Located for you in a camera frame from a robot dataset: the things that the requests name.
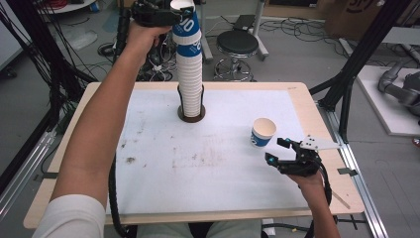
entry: stack of cups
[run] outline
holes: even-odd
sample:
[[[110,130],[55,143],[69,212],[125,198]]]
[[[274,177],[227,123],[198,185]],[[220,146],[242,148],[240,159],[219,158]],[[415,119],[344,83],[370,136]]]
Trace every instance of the stack of cups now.
[[[176,10],[194,6],[193,0],[173,0],[170,7]],[[176,67],[182,111],[185,117],[200,115],[202,99],[202,54],[201,31],[197,14],[192,19],[183,19],[172,27],[173,40],[177,43]]]

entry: brown round base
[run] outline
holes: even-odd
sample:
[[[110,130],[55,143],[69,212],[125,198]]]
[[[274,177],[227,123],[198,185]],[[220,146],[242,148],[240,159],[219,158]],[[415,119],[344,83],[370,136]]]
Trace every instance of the brown round base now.
[[[201,121],[201,119],[204,118],[205,115],[206,115],[206,108],[203,105],[201,105],[200,115],[195,116],[195,117],[184,116],[183,111],[182,111],[182,106],[178,107],[178,116],[184,122],[188,122],[188,123],[199,122],[199,121]]]

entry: person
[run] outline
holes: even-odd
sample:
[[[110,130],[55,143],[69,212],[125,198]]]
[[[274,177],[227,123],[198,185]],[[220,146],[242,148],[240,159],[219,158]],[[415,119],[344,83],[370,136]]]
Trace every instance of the person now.
[[[131,23],[125,49],[74,127],[51,201],[33,237],[103,237],[108,175],[136,76],[149,49],[158,43],[158,36],[169,30],[170,27],[144,28]],[[339,237],[320,175],[291,178],[299,184],[314,214],[315,235]],[[215,222],[208,235],[260,237],[261,221]],[[186,223],[142,225],[139,236],[192,237]]]

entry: gray robotic arm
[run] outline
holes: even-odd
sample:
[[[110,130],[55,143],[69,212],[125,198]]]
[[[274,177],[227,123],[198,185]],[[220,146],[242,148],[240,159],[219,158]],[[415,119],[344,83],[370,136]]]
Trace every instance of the gray robotic arm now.
[[[401,61],[393,68],[386,71],[380,77],[377,89],[395,97],[398,99],[399,103],[406,106],[412,114],[420,116],[420,71],[408,74],[405,77],[403,87],[398,87],[393,84],[393,81],[398,77],[398,73],[403,65],[404,62]]]

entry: white sleeve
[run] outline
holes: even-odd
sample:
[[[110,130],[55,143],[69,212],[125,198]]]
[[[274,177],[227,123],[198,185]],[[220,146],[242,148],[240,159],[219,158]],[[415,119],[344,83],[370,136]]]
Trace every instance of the white sleeve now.
[[[103,237],[105,209],[93,197],[72,194],[50,202],[34,238]]]

